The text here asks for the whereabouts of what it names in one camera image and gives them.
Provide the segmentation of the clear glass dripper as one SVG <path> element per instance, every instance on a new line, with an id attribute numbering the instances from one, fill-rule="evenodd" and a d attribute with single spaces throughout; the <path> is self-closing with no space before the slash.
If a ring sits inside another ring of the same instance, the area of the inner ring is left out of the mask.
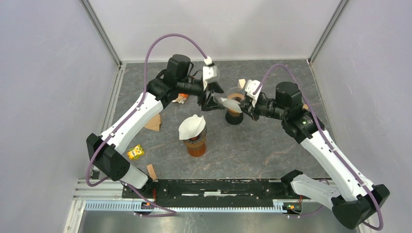
<path id="1" fill-rule="evenodd" d="M 244 89 L 240 87 L 232 87 L 227 92 L 227 98 L 237 102 L 242 102 L 245 99 L 245 95 Z"/>

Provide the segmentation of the dark red black dripper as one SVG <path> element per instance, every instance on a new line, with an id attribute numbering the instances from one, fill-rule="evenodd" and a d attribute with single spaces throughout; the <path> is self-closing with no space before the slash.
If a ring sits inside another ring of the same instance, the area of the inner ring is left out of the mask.
<path id="1" fill-rule="evenodd" d="M 225 114 L 225 120 L 227 123 L 231 125 L 239 125 L 242 123 L 244 119 L 244 114 L 242 113 L 239 117 L 232 117 L 227 112 Z"/>

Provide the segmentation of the white paper coffee filter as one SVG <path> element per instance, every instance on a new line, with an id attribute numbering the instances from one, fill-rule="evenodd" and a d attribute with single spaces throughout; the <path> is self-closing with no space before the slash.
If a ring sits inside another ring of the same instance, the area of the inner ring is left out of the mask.
<path id="1" fill-rule="evenodd" d="M 188 140 L 198 136 L 206 127 L 204 116 L 194 114 L 186 118 L 179 126 L 179 139 Z"/>

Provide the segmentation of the dark glass dripper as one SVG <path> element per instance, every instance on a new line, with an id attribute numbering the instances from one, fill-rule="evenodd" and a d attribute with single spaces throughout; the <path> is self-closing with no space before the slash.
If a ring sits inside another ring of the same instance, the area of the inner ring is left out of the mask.
<path id="1" fill-rule="evenodd" d="M 204 142 L 206 140 L 206 133 L 207 133 L 207 128 L 204 128 L 199 135 L 196 137 L 190 138 L 183 140 L 184 143 L 189 143 L 189 144 L 196 144 L 200 142 Z"/>

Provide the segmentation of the single brown paper filter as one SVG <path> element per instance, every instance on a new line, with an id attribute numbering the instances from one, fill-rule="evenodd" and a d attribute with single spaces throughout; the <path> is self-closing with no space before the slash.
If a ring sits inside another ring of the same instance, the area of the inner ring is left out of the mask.
<path id="1" fill-rule="evenodd" d="M 156 114 L 153 118 L 151 118 L 145 125 L 144 128 L 152 131 L 159 132 L 162 124 L 162 119 L 160 114 Z"/>

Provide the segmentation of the wooden ring holder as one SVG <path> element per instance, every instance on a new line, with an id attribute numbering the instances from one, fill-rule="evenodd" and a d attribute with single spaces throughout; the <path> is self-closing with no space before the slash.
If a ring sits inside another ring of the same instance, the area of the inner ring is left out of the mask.
<path id="1" fill-rule="evenodd" d="M 227 113 L 232 117 L 239 117 L 242 114 L 242 112 L 237 112 L 232 109 L 228 109 Z"/>

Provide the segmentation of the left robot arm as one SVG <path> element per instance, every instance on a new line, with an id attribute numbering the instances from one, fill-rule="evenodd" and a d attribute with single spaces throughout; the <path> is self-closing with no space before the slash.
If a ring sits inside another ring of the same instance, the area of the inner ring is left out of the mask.
<path id="1" fill-rule="evenodd" d="M 123 157 L 131 140 L 146 123 L 163 111 L 179 94 L 196 96 L 201 111 L 219 109 L 215 93 L 223 93 L 217 82 L 220 72 L 208 56 L 204 59 L 202 77 L 190 76 L 191 60 L 181 54 L 173 55 L 167 67 L 145 84 L 143 93 L 129 110 L 100 135 L 91 133 L 86 139 L 90 162 L 113 181 L 134 187 L 141 198 L 151 195 L 153 185 L 149 177 Z"/>

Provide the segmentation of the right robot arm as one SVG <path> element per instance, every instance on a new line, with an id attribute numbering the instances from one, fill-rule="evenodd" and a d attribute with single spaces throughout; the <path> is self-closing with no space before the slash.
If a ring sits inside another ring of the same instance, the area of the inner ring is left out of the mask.
<path id="1" fill-rule="evenodd" d="M 346 228 L 354 229 L 374 214 L 390 195 L 383 184 L 374 184 L 346 158 L 323 123 L 310 108 L 304 108 L 304 96 L 298 85 L 281 82 L 275 97 L 267 98 L 261 83 L 249 80 L 244 85 L 245 97 L 240 108 L 252 119 L 278 119 L 283 130 L 308 151 L 335 183 L 335 188 L 293 170 L 281 178 L 281 193 L 287 198 L 301 195 L 330 209 Z"/>

